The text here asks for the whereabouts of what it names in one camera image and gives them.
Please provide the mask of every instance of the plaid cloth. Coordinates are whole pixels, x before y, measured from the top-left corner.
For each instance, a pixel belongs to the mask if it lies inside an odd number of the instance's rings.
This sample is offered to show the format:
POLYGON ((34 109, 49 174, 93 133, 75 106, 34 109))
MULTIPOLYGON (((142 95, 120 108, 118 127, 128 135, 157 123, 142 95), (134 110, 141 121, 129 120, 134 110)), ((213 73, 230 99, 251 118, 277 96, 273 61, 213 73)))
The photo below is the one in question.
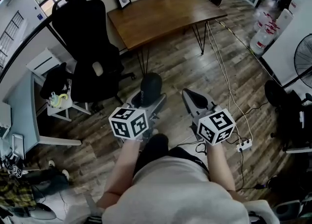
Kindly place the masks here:
POLYGON ((35 207, 33 191, 28 182, 0 173, 0 205, 9 207, 35 207))

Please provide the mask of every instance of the white cube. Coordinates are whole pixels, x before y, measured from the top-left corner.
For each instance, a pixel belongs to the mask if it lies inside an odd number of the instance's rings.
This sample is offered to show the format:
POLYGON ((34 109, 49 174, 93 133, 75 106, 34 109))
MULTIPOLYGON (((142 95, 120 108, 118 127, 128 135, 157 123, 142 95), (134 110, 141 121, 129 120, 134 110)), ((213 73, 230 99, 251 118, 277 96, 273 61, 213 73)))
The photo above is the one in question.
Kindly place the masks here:
POLYGON ((118 107, 108 118, 116 137, 135 140, 148 130, 145 110, 118 107))
POLYGON ((234 119, 227 109, 223 109, 199 119, 197 134, 209 144, 215 145, 228 139, 234 127, 234 119))

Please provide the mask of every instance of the fan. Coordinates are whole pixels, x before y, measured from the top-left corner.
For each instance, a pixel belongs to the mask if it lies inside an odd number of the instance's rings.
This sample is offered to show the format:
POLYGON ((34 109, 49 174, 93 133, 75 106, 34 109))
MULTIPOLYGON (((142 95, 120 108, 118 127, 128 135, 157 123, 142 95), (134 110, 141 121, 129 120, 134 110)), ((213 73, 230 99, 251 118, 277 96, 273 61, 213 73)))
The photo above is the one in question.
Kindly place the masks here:
POLYGON ((297 46, 294 66, 302 82, 312 88, 312 73, 307 73, 307 70, 312 67, 312 34, 306 36, 297 46))

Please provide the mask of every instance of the black railing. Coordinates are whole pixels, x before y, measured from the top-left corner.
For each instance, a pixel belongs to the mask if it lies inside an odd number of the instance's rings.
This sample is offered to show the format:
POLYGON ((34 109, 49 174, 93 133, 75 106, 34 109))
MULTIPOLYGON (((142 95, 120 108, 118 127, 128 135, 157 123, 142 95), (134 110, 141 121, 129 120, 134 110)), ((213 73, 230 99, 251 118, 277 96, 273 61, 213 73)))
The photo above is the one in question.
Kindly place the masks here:
POLYGON ((8 56, 14 37, 20 28, 24 18, 17 12, 10 20, 8 26, 0 37, 0 72, 3 69, 4 59, 8 56))
MULTIPOLYGON (((26 39, 21 43, 21 45, 17 48, 17 50, 14 52, 14 54, 12 55, 12 57, 10 58, 10 60, 8 61, 8 63, 6 64, 6 66, 4 67, 4 69, 2 70, 2 72, 0 73, 0 82, 2 82, 6 72, 8 71, 8 69, 11 67, 12 63, 15 61, 15 59, 19 56, 19 54, 23 51, 23 49, 30 43, 30 41, 41 31, 43 30, 45 27, 47 27, 50 31, 52 31, 52 34, 57 34, 52 27, 48 27, 49 24, 52 22, 53 20, 53 15, 50 15, 49 17, 47 17, 41 24, 39 24, 33 31, 32 33, 30 33, 28 35, 28 37, 26 37, 26 39)), ((59 40, 60 43, 63 46, 66 46, 66 44, 62 41, 61 39, 59 40)))

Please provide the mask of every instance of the wooden floor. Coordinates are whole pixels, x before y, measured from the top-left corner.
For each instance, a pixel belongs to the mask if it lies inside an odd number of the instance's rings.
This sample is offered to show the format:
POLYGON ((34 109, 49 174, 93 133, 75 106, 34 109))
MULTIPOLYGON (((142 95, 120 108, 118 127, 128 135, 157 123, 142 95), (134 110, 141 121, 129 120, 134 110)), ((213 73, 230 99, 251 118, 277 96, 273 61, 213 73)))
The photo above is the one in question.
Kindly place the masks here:
MULTIPOLYGON (((274 5, 273 1, 264 1, 263 5, 255 10, 244 0, 223 0, 220 7, 228 13, 228 16, 221 21, 248 45, 255 34, 253 24, 256 16, 263 9, 278 15, 279 12, 274 5)), ((255 57, 220 24, 211 21, 210 27, 225 62, 233 96, 242 111, 247 112, 267 102, 264 83, 270 77, 255 57)), ((203 30, 203 25, 200 25, 202 35, 203 30)), ((126 68, 125 72, 135 72, 137 75, 136 81, 128 79, 120 83, 119 96, 125 101, 139 88, 141 73, 135 56, 125 58, 123 64, 126 68)), ((167 94, 168 101, 159 115, 157 128, 169 137, 171 147, 182 142, 195 141, 189 128, 192 119, 187 114, 181 98, 183 88, 200 89, 209 93, 223 108, 228 107, 229 91, 215 53, 206 39, 205 53, 201 55, 191 29, 185 35, 181 31, 153 42, 150 45, 149 71, 160 74, 163 79, 163 92, 167 94)), ((105 89, 105 84, 100 86, 102 88, 99 89, 105 89)), ((46 167, 48 160, 53 159, 58 168, 69 171, 71 189, 62 192, 66 204, 63 204, 59 194, 45 201, 45 204, 50 206, 61 219, 65 217, 64 208, 67 211, 70 205, 84 202, 82 193, 90 191, 95 200, 101 196, 105 181, 120 151, 120 146, 108 122, 108 116, 118 106, 118 102, 111 99, 98 105, 101 110, 91 116, 74 109, 70 110, 72 122, 48 118, 44 114, 39 117, 39 130, 42 135, 49 134, 82 141, 81 146, 74 147, 38 145, 27 154, 30 163, 38 163, 41 167, 46 167)), ((233 101, 231 101, 231 114, 234 119, 241 116, 233 101)), ((274 132, 276 126, 276 114, 270 104, 253 110, 247 115, 247 119, 253 134, 253 147, 243 153, 243 172, 245 187, 251 187, 256 183, 265 183, 270 177, 278 174, 291 159, 282 151, 281 143, 270 138, 270 133, 274 132)), ((236 123, 240 135, 250 138, 244 117, 236 123)), ((237 136, 233 134, 229 141, 236 139, 237 136)), ((196 155, 194 145, 183 147, 196 155)), ((237 153, 235 145, 224 143, 224 147, 236 187, 240 188, 242 156, 237 153)), ((205 160, 204 155, 200 154, 199 157, 205 160)), ((272 204, 276 203, 276 199, 273 199, 270 191, 266 189, 241 190, 239 193, 248 200, 267 199, 272 204)))

